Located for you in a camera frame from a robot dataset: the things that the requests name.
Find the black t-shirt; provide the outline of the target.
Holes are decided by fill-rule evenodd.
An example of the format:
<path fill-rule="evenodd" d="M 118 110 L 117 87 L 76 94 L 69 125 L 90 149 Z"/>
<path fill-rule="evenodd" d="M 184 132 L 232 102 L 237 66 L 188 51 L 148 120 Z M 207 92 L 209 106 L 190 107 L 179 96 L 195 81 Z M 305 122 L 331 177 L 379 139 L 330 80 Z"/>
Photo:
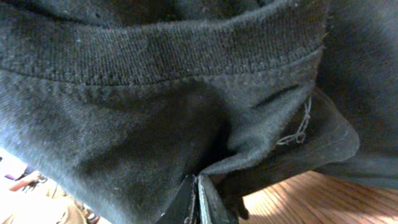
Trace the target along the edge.
<path fill-rule="evenodd" d="M 2 1 L 1 147 L 113 223 L 187 175 L 397 187 L 397 2 Z"/>

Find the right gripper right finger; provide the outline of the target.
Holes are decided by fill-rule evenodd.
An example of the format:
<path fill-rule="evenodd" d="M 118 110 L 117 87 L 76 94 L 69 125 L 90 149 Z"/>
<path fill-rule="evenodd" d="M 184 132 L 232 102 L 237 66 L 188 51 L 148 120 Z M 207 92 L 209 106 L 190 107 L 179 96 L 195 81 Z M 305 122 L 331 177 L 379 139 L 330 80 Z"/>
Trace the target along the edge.
<path fill-rule="evenodd" d="M 218 191 L 207 175 L 198 178 L 200 220 L 202 224 L 238 224 L 238 219 L 226 208 Z"/>

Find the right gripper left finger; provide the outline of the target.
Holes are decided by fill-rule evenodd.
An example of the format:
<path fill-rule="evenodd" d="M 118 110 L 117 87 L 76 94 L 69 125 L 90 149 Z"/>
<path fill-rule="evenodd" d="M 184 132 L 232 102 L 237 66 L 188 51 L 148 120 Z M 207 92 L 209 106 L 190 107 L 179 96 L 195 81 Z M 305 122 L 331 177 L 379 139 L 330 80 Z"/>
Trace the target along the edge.
<path fill-rule="evenodd" d="M 197 178 L 187 175 L 168 209 L 155 224 L 197 223 Z"/>

